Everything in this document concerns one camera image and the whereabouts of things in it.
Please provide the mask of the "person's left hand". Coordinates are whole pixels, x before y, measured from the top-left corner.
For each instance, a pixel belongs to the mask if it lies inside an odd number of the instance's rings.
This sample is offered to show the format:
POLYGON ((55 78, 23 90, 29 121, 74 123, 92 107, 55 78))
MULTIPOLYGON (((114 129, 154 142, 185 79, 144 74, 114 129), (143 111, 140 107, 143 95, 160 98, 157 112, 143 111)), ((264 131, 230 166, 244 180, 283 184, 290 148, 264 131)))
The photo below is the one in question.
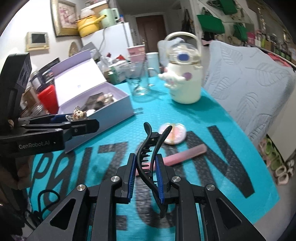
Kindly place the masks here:
POLYGON ((34 156, 1 159, 1 184, 15 190, 30 187, 33 160, 34 156))

